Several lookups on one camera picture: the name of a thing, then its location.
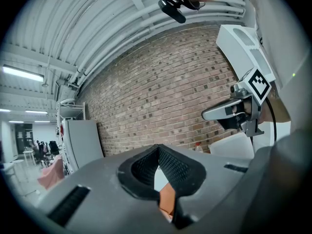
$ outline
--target pink cloth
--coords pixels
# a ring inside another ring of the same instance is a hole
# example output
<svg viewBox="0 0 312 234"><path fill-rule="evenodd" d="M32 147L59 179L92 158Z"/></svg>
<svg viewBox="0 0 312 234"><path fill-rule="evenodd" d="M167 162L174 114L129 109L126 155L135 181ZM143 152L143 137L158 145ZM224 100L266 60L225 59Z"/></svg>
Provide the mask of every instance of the pink cloth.
<svg viewBox="0 0 312 234"><path fill-rule="evenodd" d="M42 173L43 175L38 178L38 182L40 185L44 186L45 189L49 189L62 180L64 178L64 172L61 155L55 157L54 163L50 167L43 168Z"/></svg>

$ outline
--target fluorescent light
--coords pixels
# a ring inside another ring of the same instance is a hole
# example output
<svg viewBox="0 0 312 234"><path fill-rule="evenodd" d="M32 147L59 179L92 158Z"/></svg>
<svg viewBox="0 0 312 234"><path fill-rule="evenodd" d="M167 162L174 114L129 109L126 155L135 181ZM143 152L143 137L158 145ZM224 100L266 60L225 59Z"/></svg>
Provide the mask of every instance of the fluorescent light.
<svg viewBox="0 0 312 234"><path fill-rule="evenodd" d="M24 121L18 121L18 120L10 120L10 123L24 123Z"/></svg>
<svg viewBox="0 0 312 234"><path fill-rule="evenodd" d="M15 68L15 67L11 67L8 65L3 65L2 69L3 69L3 72L10 74L10 75L19 76L19 77L23 77L23 78L27 78L27 79L31 79L31 80L36 80L36 81L41 81L41 82L43 82L43 80L44 80L43 75L39 75L39 74L36 74L33 72L25 71L25 70Z"/></svg>
<svg viewBox="0 0 312 234"><path fill-rule="evenodd" d="M32 110L26 110L25 112L31 113L31 114L47 114L48 112L46 111L32 111Z"/></svg>

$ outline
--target black cable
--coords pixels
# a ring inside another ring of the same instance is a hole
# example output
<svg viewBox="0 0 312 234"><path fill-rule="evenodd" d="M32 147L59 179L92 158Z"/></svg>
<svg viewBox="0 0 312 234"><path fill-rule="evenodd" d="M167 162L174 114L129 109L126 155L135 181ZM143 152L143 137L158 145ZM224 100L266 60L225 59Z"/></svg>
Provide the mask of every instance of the black cable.
<svg viewBox="0 0 312 234"><path fill-rule="evenodd" d="M272 115L272 119L273 119L273 127L274 127L274 143L276 142L276 120L275 120L275 115L274 115L274 111L273 111L273 108L272 108L272 105L269 101L269 99L266 97L265 98L265 101L267 102L267 105L269 107L269 110L271 112L271 115Z"/></svg>

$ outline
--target orange object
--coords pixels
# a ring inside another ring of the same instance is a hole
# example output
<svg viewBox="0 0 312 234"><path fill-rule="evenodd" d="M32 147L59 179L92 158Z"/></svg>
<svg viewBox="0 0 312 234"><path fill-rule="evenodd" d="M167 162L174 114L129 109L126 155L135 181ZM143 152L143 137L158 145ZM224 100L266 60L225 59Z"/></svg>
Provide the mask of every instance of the orange object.
<svg viewBox="0 0 312 234"><path fill-rule="evenodd" d="M64 178L62 156L57 155L54 163L48 168L43 168L42 173L43 175L37 180L40 185L45 187L45 189L49 189L62 180Z"/></svg>
<svg viewBox="0 0 312 234"><path fill-rule="evenodd" d="M176 192L174 191L170 183L167 183L159 193L159 208L167 219L172 219L175 209Z"/></svg>

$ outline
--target floor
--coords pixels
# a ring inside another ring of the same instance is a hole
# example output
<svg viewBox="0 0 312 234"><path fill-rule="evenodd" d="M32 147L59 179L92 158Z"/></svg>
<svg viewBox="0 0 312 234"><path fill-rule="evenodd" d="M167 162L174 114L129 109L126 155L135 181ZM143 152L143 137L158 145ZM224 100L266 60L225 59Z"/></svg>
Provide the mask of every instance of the floor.
<svg viewBox="0 0 312 234"><path fill-rule="evenodd" d="M27 161L29 167L27 167L26 162L15 164L16 176L9 176L8 181L11 183L12 191L17 197L36 206L38 201L45 195L46 189L37 181L37 178L41 176L41 166L35 166L29 159Z"/></svg>

